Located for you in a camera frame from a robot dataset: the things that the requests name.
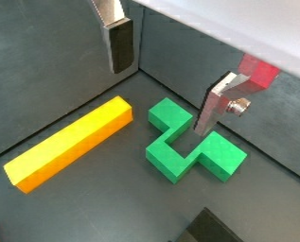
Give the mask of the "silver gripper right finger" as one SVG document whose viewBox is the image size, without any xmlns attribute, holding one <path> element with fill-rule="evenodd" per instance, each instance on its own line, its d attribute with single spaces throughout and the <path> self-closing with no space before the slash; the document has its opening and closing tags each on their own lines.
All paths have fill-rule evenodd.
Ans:
<svg viewBox="0 0 300 242">
<path fill-rule="evenodd" d="M 248 76 L 227 72 L 207 91 L 195 131 L 205 136 L 227 112 L 241 116 L 247 111 L 251 101 L 241 87 L 248 83 Z"/>
</svg>

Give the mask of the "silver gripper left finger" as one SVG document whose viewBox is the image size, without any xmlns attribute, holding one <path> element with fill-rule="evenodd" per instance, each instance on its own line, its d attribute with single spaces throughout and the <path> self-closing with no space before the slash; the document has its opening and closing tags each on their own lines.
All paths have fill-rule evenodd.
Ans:
<svg viewBox="0 0 300 242">
<path fill-rule="evenodd" d="M 89 0 L 104 28 L 112 72 L 120 74 L 134 61 L 133 21 L 126 17 L 121 0 Z"/>
</svg>

